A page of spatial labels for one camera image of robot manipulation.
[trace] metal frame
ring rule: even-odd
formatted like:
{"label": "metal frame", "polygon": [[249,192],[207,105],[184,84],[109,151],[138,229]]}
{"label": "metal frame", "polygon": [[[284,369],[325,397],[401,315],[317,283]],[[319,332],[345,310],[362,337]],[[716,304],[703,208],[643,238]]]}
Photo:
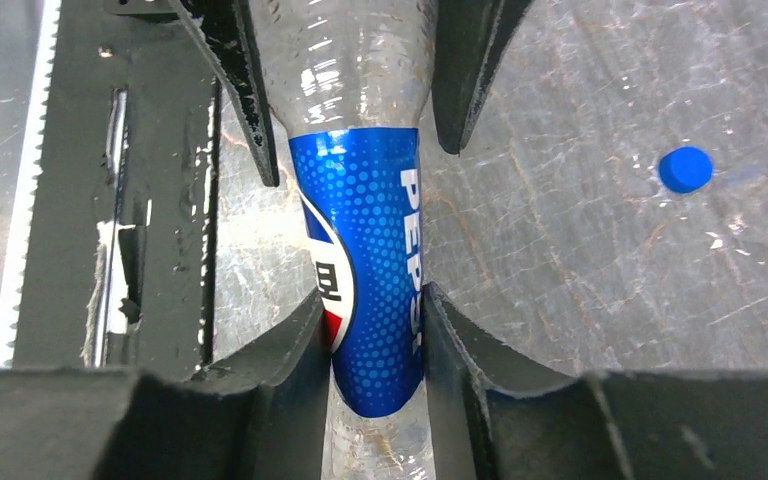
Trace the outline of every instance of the metal frame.
{"label": "metal frame", "polygon": [[[315,293],[207,365],[220,83],[264,184],[278,176],[247,2],[169,1],[63,3],[17,368],[0,371],[0,478],[320,475],[329,356]],[[468,141],[529,4],[441,1],[433,96],[446,151]],[[108,221],[130,226],[105,246],[116,255],[99,250]],[[92,363],[80,353],[96,338],[90,299],[115,270],[129,327],[91,347],[130,368],[23,368]],[[768,478],[768,373],[569,378],[482,331],[435,285],[422,299],[439,478]]]}

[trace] bottle label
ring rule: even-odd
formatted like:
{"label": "bottle label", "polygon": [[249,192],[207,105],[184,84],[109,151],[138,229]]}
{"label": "bottle label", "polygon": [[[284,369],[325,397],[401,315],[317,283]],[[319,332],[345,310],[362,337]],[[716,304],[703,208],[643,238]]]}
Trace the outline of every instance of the bottle label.
{"label": "bottle label", "polygon": [[346,403],[389,415],[422,379],[422,225],[415,128],[358,128],[290,139]]}

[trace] saw blade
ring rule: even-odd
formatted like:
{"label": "saw blade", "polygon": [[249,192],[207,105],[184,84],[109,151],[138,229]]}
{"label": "saw blade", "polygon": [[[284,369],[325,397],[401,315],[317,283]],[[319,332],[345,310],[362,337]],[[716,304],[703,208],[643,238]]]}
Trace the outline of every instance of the saw blade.
{"label": "saw blade", "polygon": [[25,257],[28,253],[28,237],[31,233],[34,195],[37,177],[42,173],[40,158],[45,131],[46,102],[57,46],[60,4],[61,0],[46,0],[40,21],[31,95],[28,100],[28,117],[25,122],[25,138],[22,143],[19,175],[13,199],[13,215],[10,218],[4,271],[1,275],[0,368],[9,368],[13,362],[13,346],[19,322],[19,306],[22,302]]}

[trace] bottle cap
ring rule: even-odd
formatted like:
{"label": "bottle cap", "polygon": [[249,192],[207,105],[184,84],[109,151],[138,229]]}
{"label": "bottle cap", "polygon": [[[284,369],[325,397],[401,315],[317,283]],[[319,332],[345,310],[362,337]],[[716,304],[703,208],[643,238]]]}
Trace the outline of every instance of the bottle cap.
{"label": "bottle cap", "polygon": [[664,186],[676,193],[690,193],[705,186],[714,174],[707,153],[696,147],[681,147],[661,159],[658,173]]}

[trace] plastic bottle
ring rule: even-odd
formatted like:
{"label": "plastic bottle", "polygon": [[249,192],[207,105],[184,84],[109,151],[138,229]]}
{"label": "plastic bottle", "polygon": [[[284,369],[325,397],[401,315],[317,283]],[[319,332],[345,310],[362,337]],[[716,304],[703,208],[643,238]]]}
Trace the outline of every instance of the plastic bottle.
{"label": "plastic bottle", "polygon": [[337,387],[359,415],[389,415],[422,380],[417,124],[436,1],[251,9],[269,105],[290,138]]}

